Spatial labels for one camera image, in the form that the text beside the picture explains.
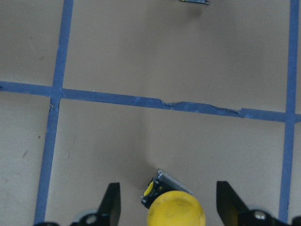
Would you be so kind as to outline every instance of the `blue painter's tape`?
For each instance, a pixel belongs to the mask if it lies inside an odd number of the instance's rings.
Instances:
[[[297,51],[299,26],[299,0],[290,2],[290,30],[287,70],[287,96],[285,115],[285,140],[279,201],[279,220],[287,222],[293,164],[293,140],[295,126]]]
[[[136,97],[74,89],[63,89],[62,98],[194,113],[215,114],[222,116],[232,116],[267,121],[285,121],[285,113],[282,112],[272,112],[246,108],[243,108],[241,110],[232,110],[227,108],[216,107],[213,105],[192,102],[165,103],[160,99],[149,97]]]
[[[53,89],[50,86],[40,86],[9,81],[0,81],[0,91],[34,94],[47,97],[53,95]]]
[[[55,137],[59,115],[59,103],[63,88],[63,78],[67,58],[69,33],[71,26],[73,0],[65,0],[63,4],[63,15],[61,21],[59,46],[55,63],[55,74],[53,79],[53,95],[50,100],[50,110],[47,121],[47,132],[41,166],[38,197],[35,210],[34,223],[45,220],[48,190],[50,184],[51,168],[55,148]]]

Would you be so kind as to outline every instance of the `floor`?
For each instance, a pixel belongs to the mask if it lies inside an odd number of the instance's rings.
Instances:
[[[0,5],[0,225],[69,225],[110,182],[119,225],[146,225],[157,169],[208,226],[222,225],[217,180],[300,215],[299,0]]]

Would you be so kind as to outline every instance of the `yellow circle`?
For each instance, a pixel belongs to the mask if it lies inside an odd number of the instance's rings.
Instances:
[[[205,226],[203,208],[195,197],[182,191],[160,195],[150,206],[148,226]]]
[[[147,196],[151,191],[152,191],[152,188],[154,187],[154,182],[151,181],[150,182],[150,185],[148,186],[148,188],[145,190],[143,196]]]

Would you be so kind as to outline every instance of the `yellow wheel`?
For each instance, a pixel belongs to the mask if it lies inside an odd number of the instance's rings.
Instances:
[[[160,195],[150,206],[148,226],[205,226],[203,208],[195,197],[182,191]]]

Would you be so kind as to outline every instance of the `gray floor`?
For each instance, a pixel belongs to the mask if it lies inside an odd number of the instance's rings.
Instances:
[[[211,2],[76,0],[64,87],[284,112],[289,1]],[[0,6],[0,80],[52,85],[62,1]],[[49,98],[0,102],[0,225],[29,226]],[[301,214],[300,137],[297,124],[290,219]],[[119,181],[119,225],[146,225],[140,197],[158,168],[194,192],[208,226],[222,225],[217,180],[277,216],[283,141],[280,122],[62,100],[46,220],[68,225]]]

